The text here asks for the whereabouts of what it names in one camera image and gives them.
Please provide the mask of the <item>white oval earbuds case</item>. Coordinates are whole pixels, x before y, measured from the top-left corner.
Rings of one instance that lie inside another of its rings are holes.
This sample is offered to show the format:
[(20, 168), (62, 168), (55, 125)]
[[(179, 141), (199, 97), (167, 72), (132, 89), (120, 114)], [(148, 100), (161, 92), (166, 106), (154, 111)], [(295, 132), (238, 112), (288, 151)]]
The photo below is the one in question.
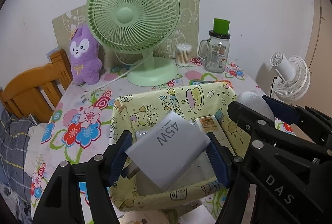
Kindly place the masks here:
[(260, 113), (261, 115), (265, 116), (273, 123), (275, 123), (275, 117), (272, 110), (270, 109), (266, 101), (257, 93), (242, 92), (237, 96), (236, 101), (243, 104), (244, 106), (249, 107), (257, 113)]

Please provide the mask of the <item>white long rectangular box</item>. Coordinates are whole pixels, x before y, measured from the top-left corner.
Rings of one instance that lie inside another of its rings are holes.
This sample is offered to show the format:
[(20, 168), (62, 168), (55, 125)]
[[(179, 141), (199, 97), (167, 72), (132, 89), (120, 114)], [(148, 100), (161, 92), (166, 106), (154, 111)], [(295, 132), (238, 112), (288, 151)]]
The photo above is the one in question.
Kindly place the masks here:
[(235, 156), (235, 152), (233, 151), (227, 136), (225, 135), (214, 115), (197, 118), (194, 120), (194, 125), (204, 134), (207, 134), (208, 132), (214, 133), (214, 136), (219, 141), (219, 143), (222, 146), (229, 148), (230, 152)]

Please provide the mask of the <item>white 45W charger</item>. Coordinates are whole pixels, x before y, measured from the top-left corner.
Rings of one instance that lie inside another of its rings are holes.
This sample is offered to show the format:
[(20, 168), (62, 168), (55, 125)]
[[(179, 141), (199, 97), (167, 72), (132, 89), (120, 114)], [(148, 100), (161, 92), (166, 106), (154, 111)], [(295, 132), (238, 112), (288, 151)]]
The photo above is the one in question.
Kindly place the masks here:
[(170, 189), (206, 150), (209, 138), (175, 112), (157, 123), (151, 136), (126, 150), (134, 164), (161, 190)]

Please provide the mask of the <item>clear plastic box white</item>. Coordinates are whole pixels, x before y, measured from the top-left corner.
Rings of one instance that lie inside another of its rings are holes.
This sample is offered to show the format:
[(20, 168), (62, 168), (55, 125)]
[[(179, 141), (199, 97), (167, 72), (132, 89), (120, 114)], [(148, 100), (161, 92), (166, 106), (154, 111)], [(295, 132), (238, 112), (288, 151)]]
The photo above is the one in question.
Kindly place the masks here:
[(144, 131), (136, 131), (135, 132), (135, 137), (136, 137), (136, 140), (140, 140), (142, 138), (144, 138), (145, 136), (151, 136), (152, 134), (154, 134), (153, 131), (149, 130), (144, 130)]

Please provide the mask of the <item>white standing fan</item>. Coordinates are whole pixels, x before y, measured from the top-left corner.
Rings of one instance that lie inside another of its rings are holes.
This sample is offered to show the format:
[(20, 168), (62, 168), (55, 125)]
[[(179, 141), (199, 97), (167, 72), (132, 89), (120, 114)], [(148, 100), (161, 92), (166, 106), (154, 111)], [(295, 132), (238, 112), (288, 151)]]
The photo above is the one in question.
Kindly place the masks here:
[(310, 87), (311, 74), (304, 59), (298, 55), (286, 56), (276, 52), (270, 58), (270, 65), (281, 79), (274, 90), (279, 100), (290, 104), (306, 94)]

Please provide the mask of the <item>floral tablecloth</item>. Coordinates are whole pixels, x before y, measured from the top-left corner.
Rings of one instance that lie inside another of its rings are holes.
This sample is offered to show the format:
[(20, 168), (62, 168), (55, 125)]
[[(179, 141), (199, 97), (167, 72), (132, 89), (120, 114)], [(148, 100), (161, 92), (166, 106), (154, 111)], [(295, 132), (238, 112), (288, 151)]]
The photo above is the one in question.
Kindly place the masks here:
[(242, 92), (263, 95), (263, 90), (236, 63), (228, 62), (225, 71), (217, 74), (192, 58), (174, 79), (151, 87), (130, 83), (125, 71), (115, 66), (105, 70), (97, 84), (71, 84), (65, 91), (37, 143), (30, 190), (33, 211), (58, 164), (85, 162), (104, 152), (117, 139), (122, 120), (130, 121), (134, 130), (144, 130), (170, 111), (187, 119), (214, 115), (233, 151), (244, 154), (249, 135), (229, 121), (226, 105)]

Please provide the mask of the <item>yellow cartoon fabric box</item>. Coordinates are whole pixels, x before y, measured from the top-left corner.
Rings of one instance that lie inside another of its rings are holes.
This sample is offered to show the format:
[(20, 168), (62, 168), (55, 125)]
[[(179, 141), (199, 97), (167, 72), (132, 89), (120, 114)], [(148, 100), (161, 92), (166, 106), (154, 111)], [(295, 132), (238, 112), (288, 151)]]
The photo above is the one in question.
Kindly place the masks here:
[(228, 116), (237, 94), (225, 82), (196, 84), (119, 97), (114, 102), (109, 143), (122, 132), (132, 136), (125, 151), (127, 163), (141, 172), (120, 177), (110, 188), (111, 200), (121, 211), (168, 209), (226, 193), (217, 181), (205, 148), (208, 132), (231, 153), (243, 156), (249, 135)]

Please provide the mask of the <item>glass jar green lid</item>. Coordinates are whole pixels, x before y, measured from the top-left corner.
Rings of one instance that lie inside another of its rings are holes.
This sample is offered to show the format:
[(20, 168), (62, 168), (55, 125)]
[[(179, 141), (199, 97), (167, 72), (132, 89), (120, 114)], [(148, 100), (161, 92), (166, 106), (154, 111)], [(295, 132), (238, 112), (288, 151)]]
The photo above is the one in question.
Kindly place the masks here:
[(204, 69), (213, 73), (223, 73), (226, 69), (229, 40), (229, 21), (214, 18), (209, 38), (199, 43), (198, 55), (204, 60)]

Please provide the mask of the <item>purple plush toy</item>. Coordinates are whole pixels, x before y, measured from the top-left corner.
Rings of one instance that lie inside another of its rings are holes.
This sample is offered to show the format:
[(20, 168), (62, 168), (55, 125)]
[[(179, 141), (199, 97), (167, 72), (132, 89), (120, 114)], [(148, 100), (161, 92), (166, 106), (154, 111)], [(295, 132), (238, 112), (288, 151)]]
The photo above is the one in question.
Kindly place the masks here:
[(75, 85), (93, 85), (99, 81), (103, 66), (99, 59), (99, 43), (87, 24), (79, 26), (70, 40), (69, 61)]

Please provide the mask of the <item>wooden chair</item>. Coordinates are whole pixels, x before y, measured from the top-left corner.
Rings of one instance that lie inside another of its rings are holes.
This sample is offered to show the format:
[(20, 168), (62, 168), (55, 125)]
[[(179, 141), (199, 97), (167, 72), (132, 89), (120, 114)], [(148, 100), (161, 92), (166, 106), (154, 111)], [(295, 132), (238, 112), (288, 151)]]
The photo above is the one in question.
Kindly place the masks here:
[(1, 90), (1, 102), (9, 113), (22, 119), (33, 115), (40, 122), (48, 122), (62, 93), (73, 80), (70, 63), (63, 49), (50, 55), (50, 63), (24, 71)]

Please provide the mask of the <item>grey plaid bedding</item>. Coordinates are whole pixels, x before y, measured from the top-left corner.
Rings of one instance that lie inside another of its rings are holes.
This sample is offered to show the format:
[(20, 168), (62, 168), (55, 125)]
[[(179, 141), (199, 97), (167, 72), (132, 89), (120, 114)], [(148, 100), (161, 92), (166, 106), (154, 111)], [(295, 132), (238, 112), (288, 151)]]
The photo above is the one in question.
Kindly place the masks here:
[(1, 182), (27, 203), (32, 178), (24, 171), (24, 164), (30, 140), (28, 132), (34, 125), (33, 121), (19, 119), (7, 110), (1, 113)]

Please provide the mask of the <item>cotton swab container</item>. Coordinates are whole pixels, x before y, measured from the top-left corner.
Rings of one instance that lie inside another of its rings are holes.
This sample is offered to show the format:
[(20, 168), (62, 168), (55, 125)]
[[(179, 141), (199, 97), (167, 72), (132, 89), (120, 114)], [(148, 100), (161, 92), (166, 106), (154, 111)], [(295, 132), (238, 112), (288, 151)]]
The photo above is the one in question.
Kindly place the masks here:
[(179, 67), (187, 67), (190, 64), (192, 46), (190, 44), (177, 44), (176, 64)]

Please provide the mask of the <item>beige cartoon board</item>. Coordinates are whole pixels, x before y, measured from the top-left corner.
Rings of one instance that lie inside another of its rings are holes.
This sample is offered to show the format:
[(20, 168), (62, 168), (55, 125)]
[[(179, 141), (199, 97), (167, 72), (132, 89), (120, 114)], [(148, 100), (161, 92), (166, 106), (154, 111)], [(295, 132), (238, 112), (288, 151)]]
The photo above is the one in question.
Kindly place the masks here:
[[(199, 9), (200, 0), (179, 0), (180, 15), (174, 32), (170, 37), (154, 50), (155, 57), (174, 59), (176, 57), (177, 44), (190, 44), (191, 56), (195, 57), (198, 49), (199, 34)], [(85, 5), (68, 11), (52, 20), (57, 44), (69, 55), (69, 40), (73, 32), (80, 25), (85, 25)], [(141, 54), (129, 55), (112, 52), (108, 48), (100, 46), (99, 59), (105, 68), (119, 65), (121, 61), (134, 63), (142, 58)]]

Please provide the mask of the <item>green desk fan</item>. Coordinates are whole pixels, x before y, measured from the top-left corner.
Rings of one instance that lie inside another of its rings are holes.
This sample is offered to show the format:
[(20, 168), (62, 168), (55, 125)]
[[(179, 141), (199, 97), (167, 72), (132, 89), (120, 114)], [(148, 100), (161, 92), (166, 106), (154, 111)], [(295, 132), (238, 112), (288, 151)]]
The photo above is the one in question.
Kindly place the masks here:
[(179, 0), (87, 0), (87, 25), (99, 44), (122, 54), (141, 54), (126, 74), (137, 86), (165, 84), (177, 67), (154, 51), (174, 32)]

